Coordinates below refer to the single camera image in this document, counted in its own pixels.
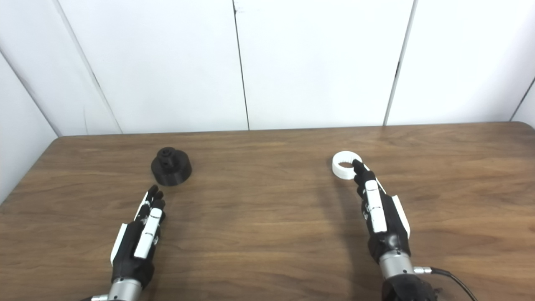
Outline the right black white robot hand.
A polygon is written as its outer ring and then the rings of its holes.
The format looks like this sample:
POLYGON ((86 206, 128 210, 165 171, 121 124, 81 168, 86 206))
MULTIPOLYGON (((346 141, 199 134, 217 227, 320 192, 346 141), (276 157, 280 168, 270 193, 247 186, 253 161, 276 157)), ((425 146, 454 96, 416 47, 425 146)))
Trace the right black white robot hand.
POLYGON ((376 263, 390 251, 411 255, 410 228, 405 226, 403 213, 398 210, 400 202, 395 202, 396 196, 386 193, 375 173, 363 162, 355 159, 352 166, 356 174, 356 192, 362 200, 361 211, 369 233, 369 254, 376 263))

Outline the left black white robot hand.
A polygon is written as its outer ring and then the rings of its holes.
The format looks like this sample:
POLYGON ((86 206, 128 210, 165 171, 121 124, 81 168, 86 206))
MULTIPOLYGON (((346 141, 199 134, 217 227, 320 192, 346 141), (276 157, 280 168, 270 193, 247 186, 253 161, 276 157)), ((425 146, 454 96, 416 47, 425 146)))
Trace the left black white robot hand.
POLYGON ((163 192, 153 185, 142 198, 133 221, 122 224, 110 255, 112 282, 131 279, 142 289, 151 282, 155 249, 166 218, 165 206, 163 192))

